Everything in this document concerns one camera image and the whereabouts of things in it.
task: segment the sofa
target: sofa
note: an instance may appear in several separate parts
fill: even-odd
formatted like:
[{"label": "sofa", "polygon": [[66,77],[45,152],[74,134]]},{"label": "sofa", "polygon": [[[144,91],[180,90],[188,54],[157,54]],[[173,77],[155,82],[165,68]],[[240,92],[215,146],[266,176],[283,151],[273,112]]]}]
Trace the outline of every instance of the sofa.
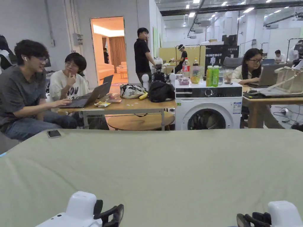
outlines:
[{"label": "sofa", "polygon": [[98,84],[103,84],[104,77],[114,75],[115,67],[110,64],[97,64],[97,75],[98,75]]},{"label": "sofa", "polygon": [[126,61],[121,62],[121,65],[117,66],[117,68],[116,68],[117,69],[117,73],[120,73],[120,69],[121,68],[127,69]]}]

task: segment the washing machine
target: washing machine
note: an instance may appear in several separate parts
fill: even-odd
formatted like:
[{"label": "washing machine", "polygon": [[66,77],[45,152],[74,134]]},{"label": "washing machine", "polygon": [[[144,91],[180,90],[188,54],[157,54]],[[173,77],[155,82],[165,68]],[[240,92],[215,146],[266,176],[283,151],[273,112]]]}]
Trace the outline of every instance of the washing machine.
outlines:
[{"label": "washing machine", "polygon": [[180,85],[175,81],[176,130],[238,129],[242,86],[238,83],[206,87],[206,82]]}]

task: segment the round wooden table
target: round wooden table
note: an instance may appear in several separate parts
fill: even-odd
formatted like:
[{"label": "round wooden table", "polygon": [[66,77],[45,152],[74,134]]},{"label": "round wooden table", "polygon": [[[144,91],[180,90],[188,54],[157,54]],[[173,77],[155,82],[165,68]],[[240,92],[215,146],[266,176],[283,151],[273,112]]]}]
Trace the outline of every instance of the round wooden table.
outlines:
[{"label": "round wooden table", "polygon": [[[175,120],[173,114],[164,112],[165,126],[172,124]],[[148,114],[144,117],[136,115],[111,117],[107,124],[116,130],[125,131],[149,131],[161,128],[161,114]]]}]

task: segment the black backpack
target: black backpack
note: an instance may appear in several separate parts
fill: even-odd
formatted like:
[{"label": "black backpack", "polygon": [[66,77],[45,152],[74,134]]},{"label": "black backpack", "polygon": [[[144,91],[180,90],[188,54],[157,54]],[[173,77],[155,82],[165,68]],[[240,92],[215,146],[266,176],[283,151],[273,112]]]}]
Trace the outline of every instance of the black backpack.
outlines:
[{"label": "black backpack", "polygon": [[155,81],[151,84],[149,88],[148,98],[153,103],[174,100],[175,88],[171,84],[163,83],[162,81]]}]

